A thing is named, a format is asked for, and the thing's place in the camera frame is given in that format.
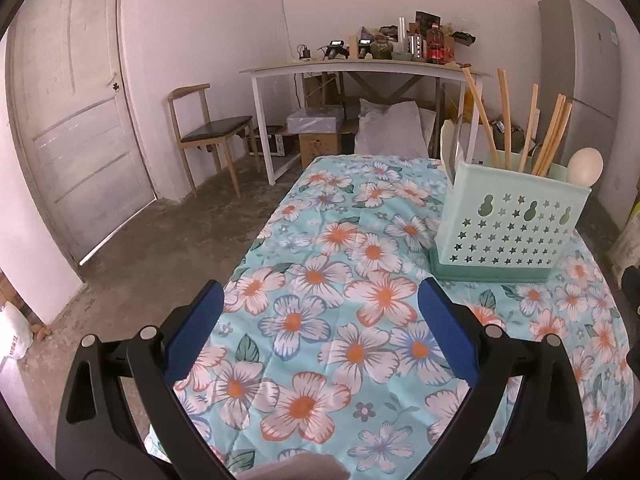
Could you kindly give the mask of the white plastic spoon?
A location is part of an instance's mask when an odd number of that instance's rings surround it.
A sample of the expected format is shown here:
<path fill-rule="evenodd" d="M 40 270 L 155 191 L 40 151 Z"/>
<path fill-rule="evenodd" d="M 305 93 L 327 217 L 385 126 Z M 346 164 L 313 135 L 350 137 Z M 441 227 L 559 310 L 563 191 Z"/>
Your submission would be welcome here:
<path fill-rule="evenodd" d="M 566 166 L 566 180 L 582 188 L 591 188 L 600 179 L 602 171 L 601 153 L 595 148 L 582 148 L 570 158 Z"/>

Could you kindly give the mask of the steel ladle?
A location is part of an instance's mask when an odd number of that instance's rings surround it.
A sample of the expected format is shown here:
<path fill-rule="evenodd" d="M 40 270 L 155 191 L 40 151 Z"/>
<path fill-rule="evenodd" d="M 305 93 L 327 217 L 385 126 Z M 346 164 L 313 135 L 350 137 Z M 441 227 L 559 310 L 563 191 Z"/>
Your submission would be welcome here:
<path fill-rule="evenodd" d="M 454 186 L 458 163 L 464 159 L 464 151 L 460 143 L 461 130 L 462 118 L 459 118 L 457 122 L 446 119 L 440 128 L 440 161 L 444 166 L 450 186 Z"/>

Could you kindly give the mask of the green perforated utensil basket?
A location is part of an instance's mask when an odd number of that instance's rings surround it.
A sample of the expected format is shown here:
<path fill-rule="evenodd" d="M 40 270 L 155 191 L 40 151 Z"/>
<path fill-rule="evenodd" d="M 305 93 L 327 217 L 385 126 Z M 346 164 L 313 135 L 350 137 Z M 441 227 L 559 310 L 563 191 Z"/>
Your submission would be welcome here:
<path fill-rule="evenodd" d="M 435 278 L 543 283 L 570 244 L 590 188 L 550 176 L 460 162 L 447 188 L 428 266 Z"/>

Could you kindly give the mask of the floral blue tablecloth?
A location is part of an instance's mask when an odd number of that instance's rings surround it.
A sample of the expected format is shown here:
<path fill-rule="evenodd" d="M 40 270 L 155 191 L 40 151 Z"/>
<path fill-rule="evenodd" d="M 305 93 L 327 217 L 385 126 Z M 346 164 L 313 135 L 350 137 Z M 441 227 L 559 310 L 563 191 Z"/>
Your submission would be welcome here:
<path fill-rule="evenodd" d="M 431 451 L 469 390 L 418 307 L 448 186 L 437 160 L 358 155 L 320 157 L 293 184 L 174 385 L 232 472 L 317 453 L 356 479 L 405 479 Z M 620 312 L 576 229 L 543 283 L 436 280 L 482 324 L 561 338 L 598 460 L 631 415 L 634 380 Z"/>

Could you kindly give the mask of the white rice bag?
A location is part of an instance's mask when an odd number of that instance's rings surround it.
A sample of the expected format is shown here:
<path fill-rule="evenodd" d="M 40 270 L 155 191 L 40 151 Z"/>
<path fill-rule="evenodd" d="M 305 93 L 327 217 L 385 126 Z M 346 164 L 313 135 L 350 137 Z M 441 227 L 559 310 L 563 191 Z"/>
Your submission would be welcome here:
<path fill-rule="evenodd" d="M 640 203 L 632 208 L 631 215 L 623 231 L 608 253 L 612 272 L 618 286 L 622 286 L 623 275 L 627 268 L 638 268 L 640 261 Z"/>

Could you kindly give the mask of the white door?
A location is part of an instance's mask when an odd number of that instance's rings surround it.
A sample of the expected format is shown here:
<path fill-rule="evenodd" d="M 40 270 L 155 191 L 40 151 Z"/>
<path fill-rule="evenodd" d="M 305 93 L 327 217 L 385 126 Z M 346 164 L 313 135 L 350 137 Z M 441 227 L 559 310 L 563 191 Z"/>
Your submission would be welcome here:
<path fill-rule="evenodd" d="M 155 198 L 122 84 L 118 0 L 25 0 L 9 27 L 8 101 L 29 184 L 81 264 Z"/>

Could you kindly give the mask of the wooden chair black seat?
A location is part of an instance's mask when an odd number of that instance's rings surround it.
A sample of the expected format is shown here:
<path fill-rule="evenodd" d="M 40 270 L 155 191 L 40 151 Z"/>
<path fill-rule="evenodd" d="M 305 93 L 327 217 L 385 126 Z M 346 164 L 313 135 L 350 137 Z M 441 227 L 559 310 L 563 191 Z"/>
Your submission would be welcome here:
<path fill-rule="evenodd" d="M 252 116 L 233 116 L 217 120 L 210 118 L 206 96 L 206 91 L 209 88 L 210 84 L 194 84 L 194 86 L 179 87 L 172 90 L 166 98 L 171 127 L 179 149 L 184 173 L 188 179 L 192 194 L 197 196 L 198 191 L 196 190 L 188 158 L 186 157 L 186 150 L 189 148 L 205 148 L 206 151 L 212 154 L 216 170 L 221 172 L 221 162 L 218 154 L 218 148 L 221 146 L 224 150 L 224 156 L 226 156 L 227 170 L 230 174 L 235 195 L 241 197 L 239 178 L 236 173 L 231 154 L 231 139 L 234 136 L 239 136 L 245 140 L 245 143 L 253 151 L 256 169 L 260 170 L 258 145 L 253 128 L 253 118 Z M 186 98 L 187 96 L 192 96 L 192 94 L 197 94 L 200 97 L 204 124 L 190 133 L 182 134 L 177 117 L 175 102 Z"/>

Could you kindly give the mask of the white sack under table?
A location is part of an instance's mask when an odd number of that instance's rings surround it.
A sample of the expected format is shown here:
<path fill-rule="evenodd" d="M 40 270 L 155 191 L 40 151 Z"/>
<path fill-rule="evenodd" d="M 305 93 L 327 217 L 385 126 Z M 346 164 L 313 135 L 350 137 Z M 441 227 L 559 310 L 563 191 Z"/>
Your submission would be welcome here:
<path fill-rule="evenodd" d="M 357 155 L 427 158 L 436 113 L 414 101 L 382 105 L 360 99 Z"/>

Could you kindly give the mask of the yellow plastic bag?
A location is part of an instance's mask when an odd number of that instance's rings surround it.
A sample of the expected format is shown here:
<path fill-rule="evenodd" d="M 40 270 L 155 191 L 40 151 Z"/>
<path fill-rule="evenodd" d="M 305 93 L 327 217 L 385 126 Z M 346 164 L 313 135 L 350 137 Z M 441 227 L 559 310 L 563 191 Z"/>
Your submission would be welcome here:
<path fill-rule="evenodd" d="M 466 124 L 472 124 L 472 122 L 478 122 L 480 120 L 480 118 L 474 116 L 476 109 L 477 106 L 473 96 L 473 92 L 469 88 L 469 86 L 465 84 L 461 111 L 463 121 Z"/>

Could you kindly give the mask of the cardboard box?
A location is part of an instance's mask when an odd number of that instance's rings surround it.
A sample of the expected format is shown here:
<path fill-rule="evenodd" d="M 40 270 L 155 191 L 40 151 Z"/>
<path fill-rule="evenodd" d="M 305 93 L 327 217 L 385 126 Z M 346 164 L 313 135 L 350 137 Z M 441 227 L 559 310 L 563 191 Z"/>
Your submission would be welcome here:
<path fill-rule="evenodd" d="M 320 156 L 341 154 L 341 135 L 339 133 L 302 133 L 298 136 L 300 160 L 306 169 Z"/>

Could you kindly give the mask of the grey box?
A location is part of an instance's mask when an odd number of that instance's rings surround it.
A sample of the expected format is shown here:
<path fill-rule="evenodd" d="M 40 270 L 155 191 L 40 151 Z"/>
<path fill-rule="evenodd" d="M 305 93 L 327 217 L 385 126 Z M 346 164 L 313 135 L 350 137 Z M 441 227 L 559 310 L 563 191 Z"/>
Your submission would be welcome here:
<path fill-rule="evenodd" d="M 338 133 L 344 122 L 340 106 L 304 107 L 286 118 L 288 133 Z"/>

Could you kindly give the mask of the red bottles pack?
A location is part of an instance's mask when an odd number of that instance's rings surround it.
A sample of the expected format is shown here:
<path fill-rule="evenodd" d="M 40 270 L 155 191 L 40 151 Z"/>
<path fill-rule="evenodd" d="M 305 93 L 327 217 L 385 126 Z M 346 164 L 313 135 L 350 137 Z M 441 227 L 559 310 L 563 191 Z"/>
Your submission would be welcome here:
<path fill-rule="evenodd" d="M 439 24 L 431 24 L 425 41 L 427 62 L 438 65 L 454 62 L 454 38 L 446 35 Z"/>

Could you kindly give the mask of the grey refrigerator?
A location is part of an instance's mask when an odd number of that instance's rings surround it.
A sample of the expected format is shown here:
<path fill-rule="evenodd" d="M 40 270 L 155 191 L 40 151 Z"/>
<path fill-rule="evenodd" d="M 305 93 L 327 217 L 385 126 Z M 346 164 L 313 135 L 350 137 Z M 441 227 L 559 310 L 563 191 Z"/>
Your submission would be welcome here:
<path fill-rule="evenodd" d="M 581 148 L 611 155 L 620 111 L 620 40 L 615 23 L 586 0 L 541 0 L 541 119 L 556 97 L 573 103 L 555 161 Z"/>

